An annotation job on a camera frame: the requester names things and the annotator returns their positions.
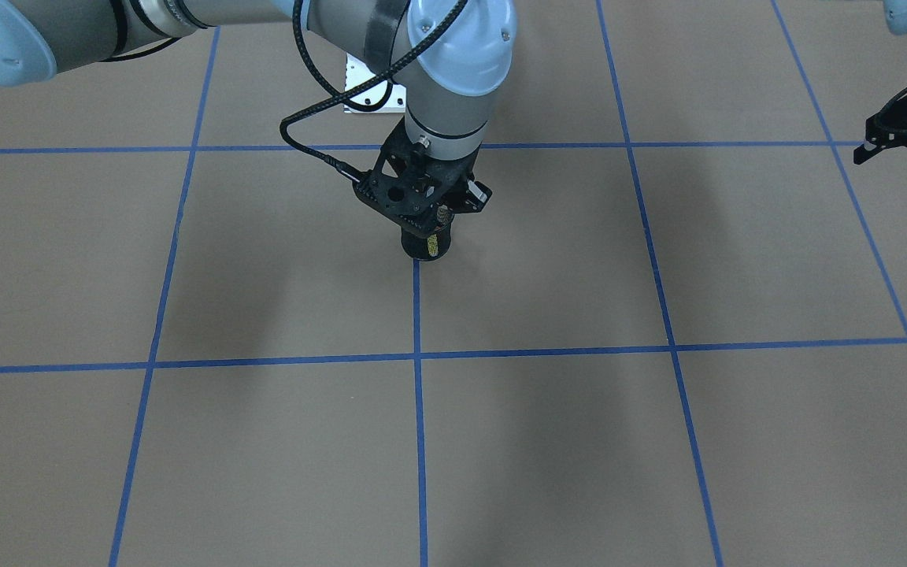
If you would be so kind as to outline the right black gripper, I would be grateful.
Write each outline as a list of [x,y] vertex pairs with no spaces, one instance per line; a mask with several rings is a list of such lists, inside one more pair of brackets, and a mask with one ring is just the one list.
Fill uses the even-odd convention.
[[428,150],[424,141],[393,130],[373,169],[354,183],[361,202],[419,239],[443,231],[458,214],[481,212],[492,198],[490,188],[476,182],[478,150],[452,161]]

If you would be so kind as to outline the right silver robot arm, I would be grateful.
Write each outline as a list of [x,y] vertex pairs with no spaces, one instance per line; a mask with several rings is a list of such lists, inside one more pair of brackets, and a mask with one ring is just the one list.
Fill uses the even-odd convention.
[[[209,30],[257,61],[283,54],[323,100],[282,119],[292,150],[318,159],[405,240],[446,240],[492,191],[474,173],[517,39],[511,1],[0,1],[0,87],[42,83],[94,64],[154,55]],[[296,139],[331,109],[377,109],[374,87],[402,89],[399,123],[370,169]]]

